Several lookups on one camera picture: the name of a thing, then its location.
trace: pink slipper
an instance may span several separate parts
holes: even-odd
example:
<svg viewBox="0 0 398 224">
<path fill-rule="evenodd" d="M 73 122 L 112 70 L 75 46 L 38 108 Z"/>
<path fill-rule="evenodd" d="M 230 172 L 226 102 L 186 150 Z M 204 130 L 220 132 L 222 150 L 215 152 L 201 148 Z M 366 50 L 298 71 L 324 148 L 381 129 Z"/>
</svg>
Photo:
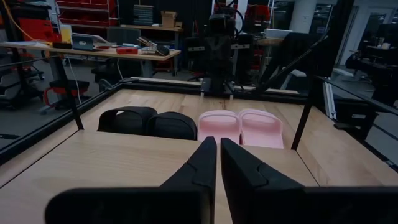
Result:
<svg viewBox="0 0 398 224">
<path fill-rule="evenodd" d="M 241 142 L 247 146 L 284 148 L 282 122 L 271 113 L 245 109 L 239 113 L 242 122 Z"/>
<path fill-rule="evenodd" d="M 213 136 L 217 143 L 221 138 L 229 138 L 239 144 L 241 120 L 236 113 L 227 110 L 208 111 L 199 116 L 198 141 Z"/>
</svg>

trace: shelf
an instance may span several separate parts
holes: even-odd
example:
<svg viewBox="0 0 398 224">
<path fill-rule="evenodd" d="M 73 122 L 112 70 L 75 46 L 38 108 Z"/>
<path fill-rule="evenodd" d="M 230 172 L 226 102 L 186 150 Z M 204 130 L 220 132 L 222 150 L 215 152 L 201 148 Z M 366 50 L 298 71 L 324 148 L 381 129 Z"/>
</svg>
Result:
<svg viewBox="0 0 398 224">
<path fill-rule="evenodd" d="M 59 19 L 63 24 L 73 24 L 82 27 L 109 27 L 116 26 L 118 23 L 116 20 L 109 19 L 109 15 L 98 12 L 76 13 L 64 11 Z"/>
<path fill-rule="evenodd" d="M 181 27 L 154 27 L 154 26 L 139 26 L 139 25 L 120 25 L 120 27 L 130 27 L 136 29 L 149 29 L 149 30 L 163 30 L 163 31 L 174 31 L 183 32 L 184 29 Z"/>
<path fill-rule="evenodd" d="M 109 5 L 107 0 L 68 0 L 68 1 L 55 1 L 59 7 L 73 7 L 80 9 L 102 9 L 113 11 L 115 8 L 114 1 L 109 1 Z"/>
<path fill-rule="evenodd" d="M 75 27 L 87 27 L 87 28 L 107 28 L 108 26 L 94 26 L 94 25 L 83 25 L 83 24 L 69 24 L 69 23 L 62 23 L 63 25 L 71 25 Z"/>
<path fill-rule="evenodd" d="M 60 9 L 68 9 L 68 10 L 81 10 L 81 11 L 91 11 L 91 12 L 109 12 L 107 9 L 92 9 L 92 8 L 82 8 L 82 7 L 67 7 L 67 6 L 59 6 Z"/>
</svg>

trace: red storage bin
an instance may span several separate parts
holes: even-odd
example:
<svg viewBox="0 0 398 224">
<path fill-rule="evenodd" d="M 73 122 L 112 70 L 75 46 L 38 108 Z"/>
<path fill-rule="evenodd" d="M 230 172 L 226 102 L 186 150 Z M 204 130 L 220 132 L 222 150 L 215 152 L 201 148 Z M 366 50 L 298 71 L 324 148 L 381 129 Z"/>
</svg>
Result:
<svg viewBox="0 0 398 224">
<path fill-rule="evenodd" d="M 50 20 L 20 18 L 19 25 L 34 39 L 47 42 L 58 42 L 60 39 L 59 34 L 54 32 Z M 29 41 L 31 39 L 24 34 L 24 40 Z"/>
<path fill-rule="evenodd" d="M 77 13 L 76 11 L 63 11 L 60 16 L 60 21 L 67 24 L 81 24 L 90 26 L 116 26 L 117 21 L 109 20 L 108 13 L 102 12 L 87 12 Z"/>
<path fill-rule="evenodd" d="M 109 0 L 66 0 L 66 1 L 57 1 L 59 6 L 65 7 L 80 7 L 87 9 L 104 9 L 110 12 L 113 12 L 115 9 L 115 1 Z"/>
</svg>

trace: slipper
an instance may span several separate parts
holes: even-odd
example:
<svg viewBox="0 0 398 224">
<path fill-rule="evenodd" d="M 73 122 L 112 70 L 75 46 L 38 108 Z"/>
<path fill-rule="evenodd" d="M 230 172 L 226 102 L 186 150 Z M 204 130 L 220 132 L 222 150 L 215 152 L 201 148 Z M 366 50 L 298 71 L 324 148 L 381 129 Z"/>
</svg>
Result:
<svg viewBox="0 0 398 224">
<path fill-rule="evenodd" d="M 241 120 L 236 113 L 228 110 L 208 111 L 199 116 L 198 141 L 213 136 L 217 143 L 221 138 L 229 138 L 239 144 Z"/>
<path fill-rule="evenodd" d="M 247 146 L 284 148 L 283 124 L 271 113 L 245 109 L 239 113 L 242 122 L 241 143 Z"/>
</svg>

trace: wooden table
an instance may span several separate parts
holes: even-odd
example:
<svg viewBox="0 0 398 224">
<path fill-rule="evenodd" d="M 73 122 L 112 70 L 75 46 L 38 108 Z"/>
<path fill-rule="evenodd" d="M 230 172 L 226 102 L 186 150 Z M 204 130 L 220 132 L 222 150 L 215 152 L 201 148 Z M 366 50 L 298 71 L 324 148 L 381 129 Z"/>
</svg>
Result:
<svg viewBox="0 0 398 224">
<path fill-rule="evenodd" d="M 139 25 L 120 25 L 120 27 L 128 27 L 135 29 L 148 29 L 148 30 L 161 30 L 171 32 L 183 32 L 184 29 L 181 27 L 161 27 L 161 26 L 139 26 Z"/>
<path fill-rule="evenodd" d="M 150 106 L 158 113 L 176 111 L 194 121 L 209 110 L 266 110 L 283 122 L 286 149 L 244 148 L 285 175 L 305 185 L 398 185 L 395 171 L 345 131 L 335 129 L 334 122 L 315 107 L 297 151 L 291 151 L 288 148 L 303 105 L 120 90 L 81 115 L 85 131 L 78 131 L 72 121 L 0 166 L 0 223 L 42 223 L 48 199 L 70 187 L 160 185 L 199 146 L 195 141 L 96 133 L 100 115 L 121 106 Z M 167 152 L 160 151 L 159 145 Z M 144 161 L 162 168 L 151 170 Z M 216 222 L 230 223 L 219 176 L 216 190 Z"/>
<path fill-rule="evenodd" d="M 45 50 L 49 51 L 53 55 L 57 54 L 77 54 L 77 55 L 89 55 L 89 56 L 95 56 L 95 57 L 111 57 L 111 58 L 123 58 L 123 59 L 131 59 L 131 60 L 141 60 L 141 61 L 146 61 L 142 64 L 142 75 L 144 77 L 151 77 L 153 74 L 153 69 L 152 69 L 152 64 L 150 61 L 165 61 L 167 59 L 176 58 L 177 55 L 181 53 L 180 50 L 171 50 L 170 54 L 167 56 L 160 56 L 160 55 L 148 55 L 148 54 L 143 54 L 141 50 L 139 50 L 138 54 L 117 54 L 115 48 L 110 48 L 110 49 L 105 49 L 102 51 L 85 51 L 85 50 L 74 50 L 74 49 L 56 49 L 53 47 L 49 47 L 44 44 L 35 44 L 35 45 L 19 45 L 19 44 L 13 44 L 13 43 L 0 43 L 0 47 L 10 47 L 10 48 L 17 48 L 17 49 L 30 49 L 30 50 Z M 53 74 L 53 79 L 58 80 L 59 79 L 59 74 L 56 69 L 56 66 L 50 59 L 50 64 L 52 64 L 51 69 L 52 69 L 52 74 Z M 177 66 L 175 65 L 174 67 L 174 75 L 177 72 Z"/>
<path fill-rule="evenodd" d="M 85 51 L 85 50 L 74 50 L 74 49 L 56 49 L 53 47 L 49 47 L 43 44 L 35 44 L 35 45 L 19 45 L 12 43 L 0 43 L 0 47 L 10 47 L 17 49 L 31 49 L 31 50 L 46 50 L 49 52 L 56 52 L 62 54 L 78 54 L 78 55 L 90 55 L 97 57 L 112 57 L 112 58 L 123 58 L 123 59 L 136 59 L 136 60 L 154 60 L 154 61 L 164 61 L 169 58 L 175 57 L 181 53 L 180 50 L 171 50 L 170 54 L 167 56 L 160 55 L 147 55 L 142 54 L 139 50 L 138 54 L 117 54 L 115 48 L 110 48 L 102 51 Z"/>
<path fill-rule="evenodd" d="M 264 38 L 257 40 L 256 44 L 259 46 L 279 46 L 283 39 Z"/>
<path fill-rule="evenodd" d="M 0 190 L 0 222 L 44 223 L 48 201 L 74 187 L 159 186 L 199 145 L 198 141 L 79 131 Z M 295 151 L 246 149 L 301 184 L 317 185 Z M 231 223 L 222 183 L 218 150 L 215 223 Z"/>
<path fill-rule="evenodd" d="M 128 27 L 142 30 L 157 30 L 174 32 L 174 49 L 180 50 L 180 34 L 184 31 L 181 27 L 159 27 L 159 26 L 138 26 L 138 25 L 120 25 L 120 27 Z M 178 57 L 174 58 L 174 66 L 178 65 Z"/>
</svg>

